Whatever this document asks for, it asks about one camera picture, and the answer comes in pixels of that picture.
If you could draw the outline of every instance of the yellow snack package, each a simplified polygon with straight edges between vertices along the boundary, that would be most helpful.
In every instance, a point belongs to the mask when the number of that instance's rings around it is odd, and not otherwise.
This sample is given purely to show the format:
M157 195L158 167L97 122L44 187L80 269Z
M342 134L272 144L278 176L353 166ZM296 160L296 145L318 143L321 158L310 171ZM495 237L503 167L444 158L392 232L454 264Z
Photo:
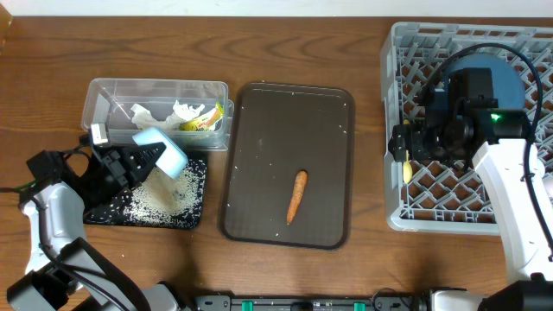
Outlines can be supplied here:
M211 109L199 117L196 117L179 126L180 130L185 131L208 131L214 130L214 125L223 118L223 107L220 102L215 104L215 108Z

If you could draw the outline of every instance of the orange carrot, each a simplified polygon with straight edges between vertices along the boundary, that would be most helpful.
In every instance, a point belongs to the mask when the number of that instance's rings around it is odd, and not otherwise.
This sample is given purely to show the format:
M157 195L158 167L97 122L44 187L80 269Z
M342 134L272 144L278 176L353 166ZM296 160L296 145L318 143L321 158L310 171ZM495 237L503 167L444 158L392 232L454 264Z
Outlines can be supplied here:
M292 200L290 201L290 206L288 207L288 215L286 216L286 223L289 225L294 220L296 216L297 208L302 202L303 192L305 191L305 186L308 184L308 172L301 170L296 175L296 182L294 183L294 191L292 191Z

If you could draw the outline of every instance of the wooden table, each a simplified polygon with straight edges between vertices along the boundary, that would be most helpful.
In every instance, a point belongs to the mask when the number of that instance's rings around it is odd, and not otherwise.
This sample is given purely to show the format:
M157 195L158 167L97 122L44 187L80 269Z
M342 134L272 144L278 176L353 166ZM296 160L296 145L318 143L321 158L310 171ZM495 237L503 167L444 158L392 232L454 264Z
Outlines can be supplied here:
M225 81L231 99L259 80L341 87L355 98L356 124L352 230L340 250L223 238L216 222L226 153L209 155L197 229L87 225L89 242L139 287L166 280L189 295L351 297L431 286L491 294L505 286L499 238L394 232L385 221L378 54L400 20L406 19L17 17L0 56L0 185L30 181L25 161L40 150L77 144L86 90L97 77ZM410 20L553 27L550 19ZM84 171L84 160L73 158ZM2 295L29 260L29 222L16 204L15 195L0 196ZM0 308L8 308L4 298Z

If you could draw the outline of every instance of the white granules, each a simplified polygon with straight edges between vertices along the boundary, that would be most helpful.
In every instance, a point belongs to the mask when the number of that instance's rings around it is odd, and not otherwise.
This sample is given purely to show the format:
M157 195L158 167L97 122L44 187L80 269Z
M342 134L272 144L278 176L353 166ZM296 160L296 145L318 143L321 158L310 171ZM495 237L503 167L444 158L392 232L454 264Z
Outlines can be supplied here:
M201 201L198 195L200 178L185 169L175 181L154 168L142 186L132 194L132 202L124 209L130 221L149 225L167 225L175 216L187 217Z

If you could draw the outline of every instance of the white crate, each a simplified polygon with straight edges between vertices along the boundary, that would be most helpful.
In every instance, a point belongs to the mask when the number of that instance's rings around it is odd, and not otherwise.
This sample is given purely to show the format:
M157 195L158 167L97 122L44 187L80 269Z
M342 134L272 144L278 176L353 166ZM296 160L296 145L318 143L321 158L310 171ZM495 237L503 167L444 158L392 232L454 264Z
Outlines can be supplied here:
M537 128L536 145L547 172L552 172L553 29L422 22L394 24L380 52L386 144L394 125L404 118L423 118L424 108L416 105L416 94L433 71L451 54L483 42L503 43L518 49L540 71L543 113ZM481 48L478 52L497 55L520 72L526 87L525 107L532 120L537 91L528 67L518 57L502 49ZM386 219L391 228L399 231L499 234L486 190L474 171L463 174L438 162L412 161L411 165L416 172L412 181L405 185L402 163L394 162L390 152L386 151Z

